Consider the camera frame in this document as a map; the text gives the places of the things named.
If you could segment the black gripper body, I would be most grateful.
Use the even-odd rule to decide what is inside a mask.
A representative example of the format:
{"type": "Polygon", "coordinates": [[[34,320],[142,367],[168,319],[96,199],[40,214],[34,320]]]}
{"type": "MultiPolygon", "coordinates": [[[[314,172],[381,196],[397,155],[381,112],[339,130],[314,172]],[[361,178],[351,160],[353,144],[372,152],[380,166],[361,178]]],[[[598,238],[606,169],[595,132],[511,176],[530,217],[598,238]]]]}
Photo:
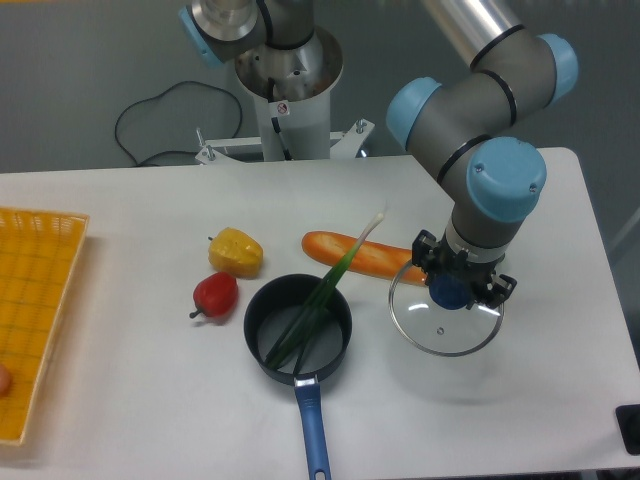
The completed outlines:
{"type": "Polygon", "coordinates": [[[474,261],[466,250],[454,252],[445,238],[423,239],[423,272],[433,301],[494,301],[493,275],[504,254],[490,262],[474,261]]]}

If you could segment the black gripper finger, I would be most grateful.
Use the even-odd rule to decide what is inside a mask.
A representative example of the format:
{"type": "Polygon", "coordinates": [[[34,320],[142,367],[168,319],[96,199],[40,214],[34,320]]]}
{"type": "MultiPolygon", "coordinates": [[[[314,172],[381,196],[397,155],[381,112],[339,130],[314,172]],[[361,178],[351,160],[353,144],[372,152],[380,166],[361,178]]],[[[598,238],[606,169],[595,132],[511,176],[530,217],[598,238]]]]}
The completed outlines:
{"type": "Polygon", "coordinates": [[[493,276],[484,287],[481,303],[485,306],[501,306],[516,288],[516,279],[505,274],[493,276]]]}
{"type": "Polygon", "coordinates": [[[427,230],[421,230],[412,242],[411,264],[424,274],[424,284],[436,265],[436,237],[427,230]]]}

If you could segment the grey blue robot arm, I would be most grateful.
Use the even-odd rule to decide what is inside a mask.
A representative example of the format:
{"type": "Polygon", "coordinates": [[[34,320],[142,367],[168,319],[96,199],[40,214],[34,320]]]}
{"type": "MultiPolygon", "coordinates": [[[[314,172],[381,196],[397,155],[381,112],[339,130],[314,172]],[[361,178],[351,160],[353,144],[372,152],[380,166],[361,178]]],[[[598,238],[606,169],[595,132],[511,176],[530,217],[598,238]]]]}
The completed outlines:
{"type": "MultiPolygon", "coordinates": [[[[576,84],[571,45],[531,34],[501,1],[429,1],[426,10],[467,62],[452,86],[424,77],[392,99],[386,125],[453,200],[441,238],[422,232],[412,262],[433,301],[448,310],[502,305],[515,281],[496,265],[546,181],[542,156],[505,135],[576,84]]],[[[310,1],[194,1],[180,20],[201,58],[232,62],[253,96],[266,160],[324,159],[329,94],[341,49],[314,19],[310,1]]]]}

